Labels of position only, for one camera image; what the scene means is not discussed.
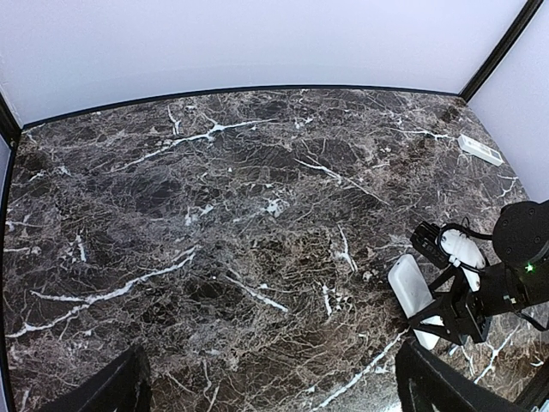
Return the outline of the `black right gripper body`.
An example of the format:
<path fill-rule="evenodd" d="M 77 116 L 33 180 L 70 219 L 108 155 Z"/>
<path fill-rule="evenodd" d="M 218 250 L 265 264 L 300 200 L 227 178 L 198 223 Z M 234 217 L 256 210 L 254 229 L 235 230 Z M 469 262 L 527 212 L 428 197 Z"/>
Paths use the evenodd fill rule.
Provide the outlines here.
<path fill-rule="evenodd" d="M 482 312 L 482 305 L 471 290 L 466 277 L 456 274 L 453 288 L 446 298 L 454 313 L 455 326 L 453 343 L 466 343 L 470 338 L 474 343 L 486 341 L 492 318 Z"/>

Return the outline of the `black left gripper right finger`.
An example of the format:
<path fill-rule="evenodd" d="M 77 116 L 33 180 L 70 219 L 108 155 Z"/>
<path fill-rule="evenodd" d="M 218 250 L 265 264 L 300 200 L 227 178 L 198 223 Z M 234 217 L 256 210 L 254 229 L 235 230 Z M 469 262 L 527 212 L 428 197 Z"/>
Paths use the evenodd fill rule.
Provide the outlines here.
<path fill-rule="evenodd" d="M 404 411 L 524 410 L 466 379 L 414 339 L 407 339 L 398 350 L 395 375 Z"/>

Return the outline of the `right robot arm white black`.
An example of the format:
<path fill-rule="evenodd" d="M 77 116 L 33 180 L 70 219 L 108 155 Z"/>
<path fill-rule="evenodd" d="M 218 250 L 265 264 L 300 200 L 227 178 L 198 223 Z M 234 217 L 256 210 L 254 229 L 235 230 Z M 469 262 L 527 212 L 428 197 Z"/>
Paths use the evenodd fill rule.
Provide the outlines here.
<path fill-rule="evenodd" d="M 490 234 L 422 221 L 410 240 L 442 271 L 427 286 L 434 301 L 409 317 L 412 329 L 457 345 L 484 342 L 492 318 L 505 313 L 548 329 L 524 313 L 548 301 L 547 203 L 503 206 Z"/>

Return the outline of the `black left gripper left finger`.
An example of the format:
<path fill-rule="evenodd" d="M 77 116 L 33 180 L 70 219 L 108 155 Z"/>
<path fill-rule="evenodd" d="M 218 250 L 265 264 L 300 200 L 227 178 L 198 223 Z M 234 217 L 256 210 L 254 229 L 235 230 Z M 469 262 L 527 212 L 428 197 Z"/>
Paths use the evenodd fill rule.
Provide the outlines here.
<path fill-rule="evenodd" d="M 84 384 L 39 411 L 150 411 L 151 372 L 142 346 L 132 346 Z"/>

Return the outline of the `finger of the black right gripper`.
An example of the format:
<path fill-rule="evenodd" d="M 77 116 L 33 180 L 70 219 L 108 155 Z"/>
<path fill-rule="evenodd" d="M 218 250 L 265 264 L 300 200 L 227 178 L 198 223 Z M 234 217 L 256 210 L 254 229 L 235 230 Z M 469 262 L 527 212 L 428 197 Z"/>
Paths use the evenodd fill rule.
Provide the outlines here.
<path fill-rule="evenodd" d="M 449 265 L 441 271 L 441 273 L 428 284 L 428 289 L 432 296 L 441 296 L 447 294 L 453 288 L 457 268 L 454 265 Z"/>
<path fill-rule="evenodd" d="M 414 331 L 433 335 L 437 340 L 454 341 L 454 313 L 448 300 L 442 295 L 436 299 L 428 299 L 426 295 L 416 297 L 408 322 Z"/>

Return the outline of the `grey remote control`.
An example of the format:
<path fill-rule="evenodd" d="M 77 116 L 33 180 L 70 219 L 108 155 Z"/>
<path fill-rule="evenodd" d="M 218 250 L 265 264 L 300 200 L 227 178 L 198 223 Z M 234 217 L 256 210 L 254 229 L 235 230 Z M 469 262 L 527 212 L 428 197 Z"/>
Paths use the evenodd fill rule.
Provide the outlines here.
<path fill-rule="evenodd" d="M 426 295 L 428 299 L 433 298 L 411 254 L 404 254 L 398 258 L 389 271 L 388 281 L 407 318 L 413 313 L 413 300 L 416 297 Z M 437 345 L 438 340 L 433 335 L 424 335 L 417 331 L 414 334 L 425 349 L 433 350 Z"/>

